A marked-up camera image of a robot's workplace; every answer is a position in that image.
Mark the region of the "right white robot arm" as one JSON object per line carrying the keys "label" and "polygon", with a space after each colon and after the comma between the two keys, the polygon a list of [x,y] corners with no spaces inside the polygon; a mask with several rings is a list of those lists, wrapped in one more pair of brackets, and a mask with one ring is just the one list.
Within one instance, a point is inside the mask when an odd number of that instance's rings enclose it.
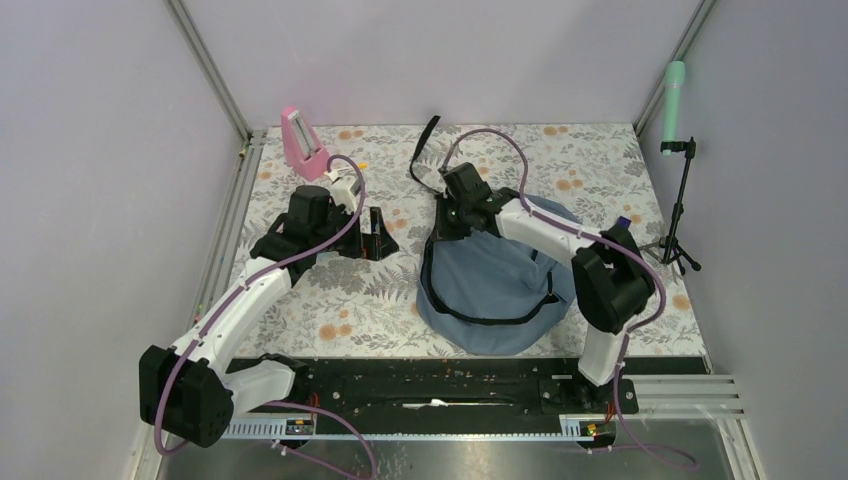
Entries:
{"label": "right white robot arm", "polygon": [[473,233],[522,243],[569,266],[577,306],[588,327],[564,399],[583,410],[614,407],[627,349],[627,330],[646,308],[656,283],[627,227],[586,229],[510,188],[492,189],[470,163],[440,170],[446,191],[437,200],[439,240]]}

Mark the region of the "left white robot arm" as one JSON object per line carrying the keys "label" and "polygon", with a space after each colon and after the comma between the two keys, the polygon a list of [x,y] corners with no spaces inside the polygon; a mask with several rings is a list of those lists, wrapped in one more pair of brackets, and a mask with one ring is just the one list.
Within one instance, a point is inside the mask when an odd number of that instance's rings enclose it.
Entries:
{"label": "left white robot arm", "polygon": [[237,280],[210,311],[170,347],[152,345],[142,354],[141,420],[209,447],[234,417],[269,402],[288,411],[301,409],[311,388],[301,367],[284,356],[267,355],[233,371],[240,345],[318,255],[380,261],[398,249],[380,207],[320,186],[297,187],[287,211],[256,241]]}

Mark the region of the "blue-grey student backpack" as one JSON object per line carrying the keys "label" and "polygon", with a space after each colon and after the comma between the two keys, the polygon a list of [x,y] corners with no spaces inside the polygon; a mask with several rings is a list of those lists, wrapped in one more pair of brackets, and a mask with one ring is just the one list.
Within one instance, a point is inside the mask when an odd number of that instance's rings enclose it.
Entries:
{"label": "blue-grey student backpack", "polygon": [[420,318],[467,353],[518,354],[576,302],[570,268],[515,241],[473,233],[425,240],[417,285]]}

